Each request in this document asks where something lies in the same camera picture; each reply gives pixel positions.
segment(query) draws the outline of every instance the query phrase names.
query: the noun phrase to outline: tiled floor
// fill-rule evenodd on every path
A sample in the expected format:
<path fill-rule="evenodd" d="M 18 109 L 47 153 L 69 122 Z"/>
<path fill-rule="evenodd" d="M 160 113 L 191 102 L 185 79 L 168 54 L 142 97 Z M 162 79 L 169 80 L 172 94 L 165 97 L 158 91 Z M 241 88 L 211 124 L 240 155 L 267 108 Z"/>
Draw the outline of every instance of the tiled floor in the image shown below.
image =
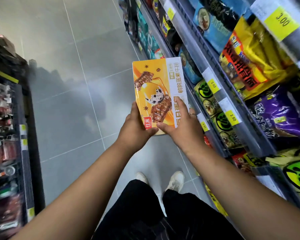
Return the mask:
<path fill-rule="evenodd" d="M 117 0 L 0 0 L 0 34 L 34 59 L 34 101 L 46 204 L 50 204 L 117 138 L 135 99 L 132 45 Z M 142 171 L 160 198 L 171 175 L 182 193 L 208 201 L 202 182 L 171 138 L 152 137 L 124 169 L 107 210 Z"/>

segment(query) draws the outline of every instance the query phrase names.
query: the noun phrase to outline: purple snack bag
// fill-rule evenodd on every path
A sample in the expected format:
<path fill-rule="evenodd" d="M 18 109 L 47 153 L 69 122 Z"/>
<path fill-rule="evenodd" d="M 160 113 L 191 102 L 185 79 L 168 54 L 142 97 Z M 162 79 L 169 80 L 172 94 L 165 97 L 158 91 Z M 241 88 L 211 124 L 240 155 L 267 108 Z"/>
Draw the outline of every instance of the purple snack bag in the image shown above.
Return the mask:
<path fill-rule="evenodd" d="M 300 117 L 284 87 L 261 96 L 252 113 L 268 138 L 300 137 Z"/>

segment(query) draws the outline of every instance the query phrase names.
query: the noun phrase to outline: shoe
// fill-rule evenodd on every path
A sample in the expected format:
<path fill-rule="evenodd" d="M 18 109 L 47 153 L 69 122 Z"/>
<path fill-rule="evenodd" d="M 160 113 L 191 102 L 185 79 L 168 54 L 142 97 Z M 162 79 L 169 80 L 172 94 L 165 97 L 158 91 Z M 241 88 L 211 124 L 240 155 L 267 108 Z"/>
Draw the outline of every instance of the shoe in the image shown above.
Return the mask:
<path fill-rule="evenodd" d="M 141 172 L 137 172 L 136 179 L 146 183 L 147 185 L 149 185 L 147 177 Z"/>
<path fill-rule="evenodd" d="M 185 175 L 183 172 L 181 171 L 176 171 L 172 176 L 171 176 L 171 179 L 170 179 L 170 182 L 169 182 L 169 185 L 168 187 L 166 188 L 166 190 L 174 190 L 178 193 L 180 193 L 182 187 L 183 187 L 183 184 L 185 182 Z"/>

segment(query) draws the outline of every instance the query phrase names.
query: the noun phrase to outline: person's right hand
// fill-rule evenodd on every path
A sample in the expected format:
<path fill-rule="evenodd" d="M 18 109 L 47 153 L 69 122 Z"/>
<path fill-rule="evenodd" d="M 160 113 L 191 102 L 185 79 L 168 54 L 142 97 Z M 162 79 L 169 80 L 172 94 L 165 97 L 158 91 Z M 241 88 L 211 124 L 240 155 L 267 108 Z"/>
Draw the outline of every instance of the person's right hand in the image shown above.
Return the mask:
<path fill-rule="evenodd" d="M 165 123 L 157 123 L 157 127 L 167 133 L 174 143 L 184 152 L 191 152 L 204 143 L 203 129 L 197 119 L 195 111 L 191 108 L 189 113 L 185 103 L 176 97 L 181 119 L 177 128 Z"/>

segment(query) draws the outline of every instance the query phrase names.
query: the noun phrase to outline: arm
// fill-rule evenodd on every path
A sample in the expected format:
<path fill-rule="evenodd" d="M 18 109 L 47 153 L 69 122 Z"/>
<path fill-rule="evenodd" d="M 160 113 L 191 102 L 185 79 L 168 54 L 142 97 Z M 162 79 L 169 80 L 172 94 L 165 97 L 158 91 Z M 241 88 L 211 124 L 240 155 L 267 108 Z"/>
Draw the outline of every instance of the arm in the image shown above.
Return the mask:
<path fill-rule="evenodd" d="M 157 131 L 144 129 L 134 102 L 116 142 L 12 239 L 91 239 L 125 165 Z"/>
<path fill-rule="evenodd" d="M 196 115 L 177 102 L 178 128 L 158 127 L 186 154 L 241 234 L 246 239 L 300 239 L 300 210 L 210 149 Z"/>

